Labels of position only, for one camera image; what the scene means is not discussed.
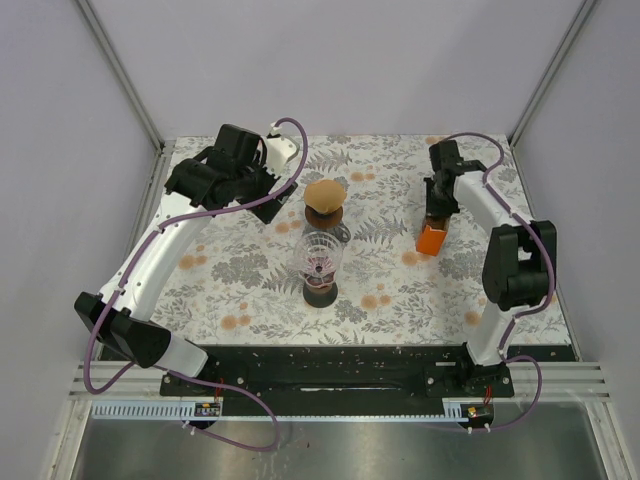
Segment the brown paper coffee filter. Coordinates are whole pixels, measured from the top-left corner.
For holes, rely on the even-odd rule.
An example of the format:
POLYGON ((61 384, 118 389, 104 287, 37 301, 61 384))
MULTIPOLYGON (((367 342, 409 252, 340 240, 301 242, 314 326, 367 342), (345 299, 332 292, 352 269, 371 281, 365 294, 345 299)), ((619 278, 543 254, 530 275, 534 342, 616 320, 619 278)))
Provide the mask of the brown paper coffee filter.
POLYGON ((340 183, 332 179, 323 179, 306 187, 304 203, 315 212, 328 215, 341 208, 346 197, 346 190, 340 183))

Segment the orange coffee filter box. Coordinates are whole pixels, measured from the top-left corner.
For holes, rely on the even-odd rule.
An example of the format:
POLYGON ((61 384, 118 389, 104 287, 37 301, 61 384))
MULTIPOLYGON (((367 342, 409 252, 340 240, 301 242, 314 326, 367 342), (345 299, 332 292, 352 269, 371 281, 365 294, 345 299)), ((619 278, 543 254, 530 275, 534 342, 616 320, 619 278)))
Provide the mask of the orange coffee filter box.
POLYGON ((449 217, 426 216, 416 241, 416 251, 429 256, 437 256, 445 242, 449 221, 449 217))

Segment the round wooden dripper holder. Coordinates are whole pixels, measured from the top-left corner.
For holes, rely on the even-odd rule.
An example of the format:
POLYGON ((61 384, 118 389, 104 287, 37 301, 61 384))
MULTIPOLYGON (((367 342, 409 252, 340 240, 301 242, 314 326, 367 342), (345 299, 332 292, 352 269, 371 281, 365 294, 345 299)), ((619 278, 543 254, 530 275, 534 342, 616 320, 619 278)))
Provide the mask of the round wooden dripper holder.
POLYGON ((343 208, 339 207, 331 213, 321 214, 310 206, 306 206, 305 218, 311 227, 319 230, 329 230, 341 223, 343 218, 343 208))

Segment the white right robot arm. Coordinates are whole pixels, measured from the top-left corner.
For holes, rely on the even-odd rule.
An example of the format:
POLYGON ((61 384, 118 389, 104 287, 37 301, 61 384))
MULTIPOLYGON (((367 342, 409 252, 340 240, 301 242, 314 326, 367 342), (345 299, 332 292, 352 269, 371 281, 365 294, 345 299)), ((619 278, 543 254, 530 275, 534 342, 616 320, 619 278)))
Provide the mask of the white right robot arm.
POLYGON ((557 230, 549 221, 535 221, 510 206, 488 180, 477 161, 436 160, 425 179, 426 209, 416 250, 439 254, 451 217, 465 208, 488 235, 481 274, 488 303, 480 326, 466 342, 470 362, 455 371, 457 388, 469 396, 491 382, 486 366, 505 360, 515 326, 540 312, 555 291, 557 230))

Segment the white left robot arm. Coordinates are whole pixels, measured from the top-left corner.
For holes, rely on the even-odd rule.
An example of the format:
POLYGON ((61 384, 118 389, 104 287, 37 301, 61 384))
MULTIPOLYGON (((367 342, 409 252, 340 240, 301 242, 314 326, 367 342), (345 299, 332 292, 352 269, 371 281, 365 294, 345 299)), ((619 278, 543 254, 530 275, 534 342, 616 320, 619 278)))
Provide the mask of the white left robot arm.
POLYGON ((74 309, 90 332, 84 362, 97 343, 124 356, 130 365, 182 375, 192 393, 205 395, 217 382, 207 353, 152 322, 157 300, 187 247, 213 217, 249 210, 268 223, 295 191, 290 178, 252 160, 216 165, 189 158, 176 165, 165 184, 155 220, 125 263, 98 293, 81 293, 74 309))

